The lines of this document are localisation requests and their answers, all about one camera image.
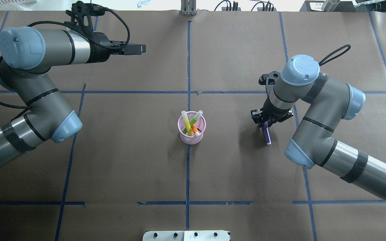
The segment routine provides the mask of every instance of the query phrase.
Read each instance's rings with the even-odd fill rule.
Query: purple marker
[[[265,136],[266,144],[267,145],[272,144],[271,135],[269,134],[269,127],[267,122],[264,122],[262,126],[262,130],[263,130],[263,135]]]

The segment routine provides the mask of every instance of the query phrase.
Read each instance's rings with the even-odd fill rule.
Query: green marker
[[[202,114],[203,114],[203,111],[198,111],[198,113],[195,116],[193,116],[193,119],[191,119],[191,121],[190,121],[191,127],[197,122],[197,120],[202,116]],[[186,128],[184,128],[183,133],[187,134]]]

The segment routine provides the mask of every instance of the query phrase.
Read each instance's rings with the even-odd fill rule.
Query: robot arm
[[[386,163],[352,148],[332,136],[341,119],[352,119],[366,96],[320,72],[310,56],[296,55],[281,70],[263,75],[268,97],[260,111],[251,111],[254,121],[285,120],[299,99],[311,104],[285,150],[285,156],[304,168],[315,164],[342,180],[386,200]]]
[[[145,45],[130,44],[129,37],[126,42],[110,41],[105,34],[93,32],[90,16],[105,11],[112,10],[78,1],[72,11],[67,10],[72,21],[65,22],[75,32],[30,26],[1,32],[0,84],[17,92],[29,112],[0,128],[0,167],[48,139],[59,143],[82,128],[75,111],[47,75],[52,66],[104,62],[110,55],[145,52]]]

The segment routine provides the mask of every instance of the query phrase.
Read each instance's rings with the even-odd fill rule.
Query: pen holder
[[[188,111],[187,112],[187,116],[188,116],[189,120],[193,119],[193,116],[195,116],[196,114],[197,114],[196,111]],[[197,120],[195,125],[199,130],[202,130],[200,132],[199,136],[186,135],[183,133],[184,128],[186,128],[184,121],[183,121],[183,117],[180,116],[178,118],[178,131],[180,132],[181,140],[184,141],[184,143],[189,144],[189,145],[194,145],[194,144],[197,144],[200,140],[202,140],[203,133],[205,132],[205,128],[206,128],[206,121],[205,121],[205,118],[203,117],[203,115]]]

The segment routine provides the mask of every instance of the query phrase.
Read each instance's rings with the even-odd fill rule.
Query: white bracket
[[[196,0],[181,0],[181,15],[196,15]]]
[[[230,232],[224,230],[148,231],[142,241],[230,241]]]

